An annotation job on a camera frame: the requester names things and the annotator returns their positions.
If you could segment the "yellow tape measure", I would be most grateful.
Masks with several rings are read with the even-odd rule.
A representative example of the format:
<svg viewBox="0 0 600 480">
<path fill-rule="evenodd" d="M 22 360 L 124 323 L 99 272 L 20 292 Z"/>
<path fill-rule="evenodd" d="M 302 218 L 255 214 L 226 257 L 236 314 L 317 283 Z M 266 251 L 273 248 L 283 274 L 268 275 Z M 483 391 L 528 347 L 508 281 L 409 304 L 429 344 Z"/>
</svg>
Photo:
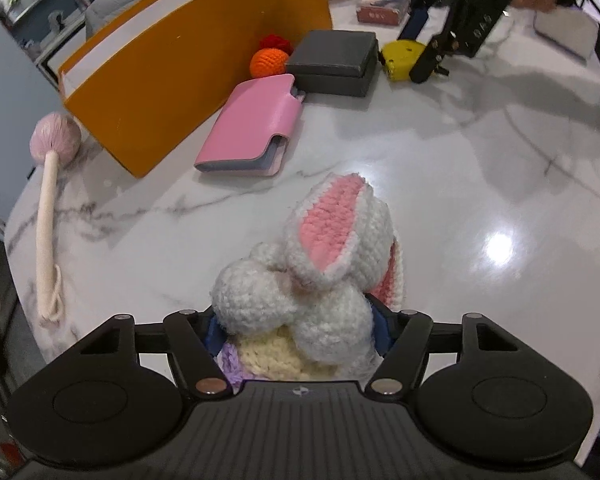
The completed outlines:
<svg viewBox="0 0 600 480">
<path fill-rule="evenodd" d="M 410 79 L 410 73 L 426 46 L 416 40 L 394 40 L 379 51 L 379 61 L 392 82 Z"/>
</svg>

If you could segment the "dark grey square box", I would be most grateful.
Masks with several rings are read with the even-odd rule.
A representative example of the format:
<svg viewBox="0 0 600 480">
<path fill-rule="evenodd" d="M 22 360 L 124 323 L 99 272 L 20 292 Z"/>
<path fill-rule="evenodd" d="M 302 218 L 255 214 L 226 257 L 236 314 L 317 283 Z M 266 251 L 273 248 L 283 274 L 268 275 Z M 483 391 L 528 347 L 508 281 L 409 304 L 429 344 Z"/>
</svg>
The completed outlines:
<svg viewBox="0 0 600 480">
<path fill-rule="evenodd" d="M 378 62 L 373 32 L 311 30 L 286 62 L 286 71 L 306 93 L 364 98 Z"/>
</svg>

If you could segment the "white crochet bunny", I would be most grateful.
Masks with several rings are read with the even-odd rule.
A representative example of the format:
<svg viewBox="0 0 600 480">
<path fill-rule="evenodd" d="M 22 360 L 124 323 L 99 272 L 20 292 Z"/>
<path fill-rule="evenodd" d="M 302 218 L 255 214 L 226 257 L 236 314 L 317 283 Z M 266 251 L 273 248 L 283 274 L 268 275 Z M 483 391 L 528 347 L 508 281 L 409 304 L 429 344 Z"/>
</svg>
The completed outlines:
<svg viewBox="0 0 600 480">
<path fill-rule="evenodd" d="M 329 174 L 277 240 L 216 278 L 211 303 L 227 334 L 216 360 L 234 388 L 249 379 L 365 384 L 381 361 L 373 299 L 404 306 L 390 209 L 359 174 Z"/>
</svg>

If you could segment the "illustrated card box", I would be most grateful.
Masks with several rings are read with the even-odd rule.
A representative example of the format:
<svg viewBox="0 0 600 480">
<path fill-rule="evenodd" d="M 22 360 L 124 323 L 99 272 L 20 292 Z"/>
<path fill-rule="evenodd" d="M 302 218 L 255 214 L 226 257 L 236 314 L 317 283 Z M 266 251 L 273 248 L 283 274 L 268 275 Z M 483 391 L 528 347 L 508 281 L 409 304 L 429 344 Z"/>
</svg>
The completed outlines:
<svg viewBox="0 0 600 480">
<path fill-rule="evenodd" d="M 410 0 L 360 0 L 356 18 L 362 24 L 398 26 L 409 4 Z"/>
</svg>

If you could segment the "white pouch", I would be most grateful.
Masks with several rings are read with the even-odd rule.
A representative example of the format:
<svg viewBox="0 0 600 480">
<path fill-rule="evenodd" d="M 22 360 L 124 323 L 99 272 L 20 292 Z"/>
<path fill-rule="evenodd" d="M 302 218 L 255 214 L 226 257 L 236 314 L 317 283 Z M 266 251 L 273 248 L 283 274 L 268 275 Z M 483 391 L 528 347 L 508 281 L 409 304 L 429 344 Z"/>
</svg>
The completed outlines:
<svg viewBox="0 0 600 480">
<path fill-rule="evenodd" d="M 595 51 L 600 24 L 579 8 L 560 6 L 552 12 L 536 12 L 533 28 L 562 50 L 587 60 Z"/>
</svg>

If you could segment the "orange crochet ball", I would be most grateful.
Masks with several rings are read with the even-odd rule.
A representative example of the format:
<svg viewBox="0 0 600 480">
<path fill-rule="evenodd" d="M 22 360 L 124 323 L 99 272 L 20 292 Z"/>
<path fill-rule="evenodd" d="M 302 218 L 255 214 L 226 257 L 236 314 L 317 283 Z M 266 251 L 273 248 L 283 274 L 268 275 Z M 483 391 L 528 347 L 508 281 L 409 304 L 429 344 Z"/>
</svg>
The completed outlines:
<svg viewBox="0 0 600 480">
<path fill-rule="evenodd" d="M 294 46 L 286 38 L 275 34 L 265 36 L 250 60 L 250 76 L 264 78 L 286 73 L 286 63 L 293 53 Z"/>
</svg>

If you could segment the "pink leather wallet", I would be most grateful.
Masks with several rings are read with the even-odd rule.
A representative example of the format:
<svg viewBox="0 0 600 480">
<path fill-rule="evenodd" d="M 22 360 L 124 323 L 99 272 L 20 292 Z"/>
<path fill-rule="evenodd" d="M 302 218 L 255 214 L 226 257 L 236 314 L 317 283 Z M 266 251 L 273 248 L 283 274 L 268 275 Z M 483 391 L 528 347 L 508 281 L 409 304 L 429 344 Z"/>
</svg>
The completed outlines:
<svg viewBox="0 0 600 480">
<path fill-rule="evenodd" d="M 294 76 L 251 79 L 235 87 L 195 160 L 200 172 L 273 177 L 282 166 L 304 93 Z"/>
</svg>

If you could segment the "pink pompom stick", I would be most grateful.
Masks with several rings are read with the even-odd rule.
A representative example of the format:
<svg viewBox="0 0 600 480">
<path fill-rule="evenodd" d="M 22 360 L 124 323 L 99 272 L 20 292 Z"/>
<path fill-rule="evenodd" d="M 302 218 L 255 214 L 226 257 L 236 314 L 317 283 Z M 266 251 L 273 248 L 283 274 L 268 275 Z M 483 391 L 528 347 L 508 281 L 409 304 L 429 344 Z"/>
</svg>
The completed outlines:
<svg viewBox="0 0 600 480">
<path fill-rule="evenodd" d="M 38 319 L 43 325 L 58 323 L 65 312 L 61 270 L 53 248 L 57 177 L 59 169 L 76 157 L 81 142 L 81 129 L 73 118 L 53 112 L 38 121 L 29 144 L 33 160 L 42 167 L 35 229 L 35 284 Z"/>
</svg>

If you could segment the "orange storage box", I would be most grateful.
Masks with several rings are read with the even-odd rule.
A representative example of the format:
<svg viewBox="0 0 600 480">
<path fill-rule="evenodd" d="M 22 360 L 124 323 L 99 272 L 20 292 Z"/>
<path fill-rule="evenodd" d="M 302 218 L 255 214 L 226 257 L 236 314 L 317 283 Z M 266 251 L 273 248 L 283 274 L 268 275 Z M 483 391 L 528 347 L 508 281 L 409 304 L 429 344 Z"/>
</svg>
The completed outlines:
<svg viewBox="0 0 600 480">
<path fill-rule="evenodd" d="M 248 78 L 259 41 L 329 29 L 328 0 L 138 0 L 61 65 L 65 108 L 133 177 Z"/>
</svg>

